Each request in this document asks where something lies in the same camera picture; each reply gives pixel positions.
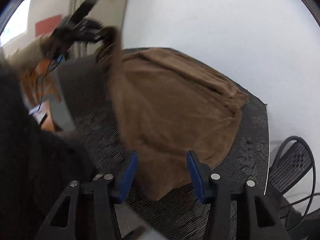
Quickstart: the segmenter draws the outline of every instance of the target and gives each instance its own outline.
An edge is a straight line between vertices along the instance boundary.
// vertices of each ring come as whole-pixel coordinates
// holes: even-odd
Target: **orange object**
[[[62,15],[56,15],[47,19],[44,19],[42,21],[39,21],[36,23],[36,37],[40,36],[42,34],[48,34],[51,33],[60,23],[62,20]],[[57,100],[61,102],[61,97],[58,93],[58,90],[50,76],[50,74],[47,74],[48,68],[49,68],[50,60],[44,59],[42,60],[36,69],[31,72],[31,74],[28,76],[32,87],[35,90],[36,93],[36,102],[39,104],[40,98],[46,94],[54,93]]]
[[[22,88],[23,88],[26,96],[28,97],[30,105],[36,106],[37,103],[36,103],[36,99],[33,96],[33,90],[32,90],[31,84],[28,79],[28,73],[21,75],[20,81],[21,81]]]

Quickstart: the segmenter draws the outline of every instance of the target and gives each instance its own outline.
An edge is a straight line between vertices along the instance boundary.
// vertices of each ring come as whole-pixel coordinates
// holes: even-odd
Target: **hand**
[[[44,55],[48,55],[53,46],[57,47],[55,55],[65,54],[73,44],[72,42],[62,41],[53,35],[42,36],[40,39]]]

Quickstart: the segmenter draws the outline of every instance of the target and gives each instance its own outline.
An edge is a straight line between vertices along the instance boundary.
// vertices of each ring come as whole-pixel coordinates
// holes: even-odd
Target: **white wall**
[[[31,0],[28,29],[3,46],[5,54],[11,54],[17,48],[23,48],[35,38],[35,24],[43,19],[62,14],[69,14],[70,0]]]
[[[259,97],[268,104],[270,150],[303,137],[320,191],[320,28],[300,0],[129,0],[123,45],[175,48]],[[311,185],[309,173],[286,197],[309,195]]]

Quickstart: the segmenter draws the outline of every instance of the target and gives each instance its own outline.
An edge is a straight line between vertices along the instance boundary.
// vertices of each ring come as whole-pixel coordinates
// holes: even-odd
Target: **gray textured table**
[[[77,135],[101,171],[111,171],[122,160],[124,147],[111,102],[105,97],[103,74],[96,67],[94,56],[62,63],[58,75]],[[249,100],[242,107],[242,122],[233,146],[215,171],[233,181],[252,179],[265,191],[269,164],[266,106],[238,87],[249,95]],[[199,203],[191,184],[172,190],[157,202],[146,198],[133,185],[127,203],[168,239],[196,240],[203,237],[210,206]],[[234,239],[236,203],[232,203],[231,217],[230,239]]]

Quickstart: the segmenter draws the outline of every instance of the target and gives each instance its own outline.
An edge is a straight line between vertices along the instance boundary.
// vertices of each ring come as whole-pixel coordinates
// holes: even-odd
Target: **brown towel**
[[[180,52],[151,48],[125,55],[120,63],[115,44],[101,48],[98,60],[106,68],[101,58],[116,51],[108,93],[124,145],[139,155],[136,182],[159,200],[190,182],[187,151],[195,150],[211,168],[223,160],[247,95],[226,76]]]

